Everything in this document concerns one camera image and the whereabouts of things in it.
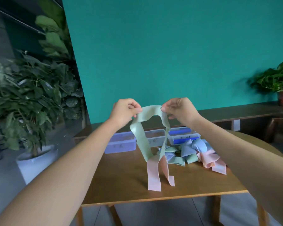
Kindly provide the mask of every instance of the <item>person's left arm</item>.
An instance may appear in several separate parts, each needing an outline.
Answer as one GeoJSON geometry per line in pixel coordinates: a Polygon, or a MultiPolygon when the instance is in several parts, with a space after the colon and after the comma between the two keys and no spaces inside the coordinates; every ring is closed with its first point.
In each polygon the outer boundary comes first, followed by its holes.
{"type": "Polygon", "coordinates": [[[133,99],[120,99],[89,137],[30,182],[0,215],[0,226],[69,225],[87,193],[113,134],[142,111],[133,99]]]}

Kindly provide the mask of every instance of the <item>dark wooden shelf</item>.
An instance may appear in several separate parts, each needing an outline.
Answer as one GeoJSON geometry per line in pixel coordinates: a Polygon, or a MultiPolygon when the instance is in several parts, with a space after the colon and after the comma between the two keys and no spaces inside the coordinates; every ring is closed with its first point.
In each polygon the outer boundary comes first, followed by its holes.
{"type": "MultiPolygon", "coordinates": [[[[204,118],[208,119],[213,123],[232,121],[232,120],[243,120],[251,118],[271,117],[283,115],[283,106],[278,106],[277,102],[263,102],[249,105],[238,105],[223,108],[213,108],[199,110],[199,113],[204,118]]],[[[174,119],[169,120],[172,127],[179,127],[182,124],[174,119]]],[[[125,127],[120,129],[118,132],[130,131],[131,122],[125,127]]],[[[101,123],[91,124],[85,129],[80,131],[74,136],[75,140],[85,139],[92,130],[96,129],[101,123]]],[[[163,128],[161,119],[159,116],[153,116],[148,121],[142,123],[144,130],[159,129],[163,128]]]]}

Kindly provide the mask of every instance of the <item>potted plant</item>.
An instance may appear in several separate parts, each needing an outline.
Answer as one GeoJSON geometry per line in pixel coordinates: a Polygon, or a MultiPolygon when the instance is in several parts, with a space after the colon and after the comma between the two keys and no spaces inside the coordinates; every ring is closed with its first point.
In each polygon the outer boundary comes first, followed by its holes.
{"type": "Polygon", "coordinates": [[[283,106],[283,62],[277,69],[269,68],[253,77],[252,86],[259,90],[268,90],[278,93],[278,104],[283,106]]]}
{"type": "Polygon", "coordinates": [[[39,40],[43,51],[57,63],[67,64],[78,81],[79,95],[72,94],[62,97],[62,101],[65,104],[64,116],[68,119],[79,119],[82,117],[82,128],[85,128],[87,125],[86,102],[83,96],[65,12],[52,0],[39,0],[38,3],[46,14],[46,16],[37,16],[35,20],[36,25],[45,32],[45,39],[39,40]],[[75,107],[69,107],[68,103],[66,103],[67,100],[77,101],[77,104],[75,107]]]}
{"type": "MultiPolygon", "coordinates": [[[[26,184],[57,159],[55,147],[46,145],[46,133],[63,113],[62,98],[80,94],[77,85],[66,64],[41,62],[27,53],[11,66],[0,64],[3,137],[10,149],[23,145],[27,150],[17,158],[26,184]]],[[[73,98],[65,102],[72,107],[77,103],[73,98]]]]}

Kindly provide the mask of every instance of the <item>pile of fabric strips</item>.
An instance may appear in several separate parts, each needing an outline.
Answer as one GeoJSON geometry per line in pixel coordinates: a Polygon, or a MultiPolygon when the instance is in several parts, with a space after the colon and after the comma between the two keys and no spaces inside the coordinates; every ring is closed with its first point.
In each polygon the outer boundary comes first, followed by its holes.
{"type": "Polygon", "coordinates": [[[179,146],[179,149],[166,146],[165,156],[169,164],[184,166],[185,162],[189,164],[199,161],[205,168],[212,167],[212,171],[226,175],[226,164],[204,139],[187,140],[179,146]]]}

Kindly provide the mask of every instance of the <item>hand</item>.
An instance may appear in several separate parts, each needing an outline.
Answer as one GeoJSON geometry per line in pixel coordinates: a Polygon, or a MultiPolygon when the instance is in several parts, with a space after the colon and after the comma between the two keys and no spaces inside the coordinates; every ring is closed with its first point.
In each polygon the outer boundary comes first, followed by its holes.
{"type": "Polygon", "coordinates": [[[168,114],[169,119],[177,119],[181,124],[194,129],[194,121],[200,114],[188,98],[172,98],[162,105],[161,110],[168,114]]]}
{"type": "Polygon", "coordinates": [[[136,114],[142,112],[142,107],[134,99],[119,99],[114,103],[109,120],[113,121],[117,130],[124,127],[132,120],[132,117],[136,118],[136,114]]]}

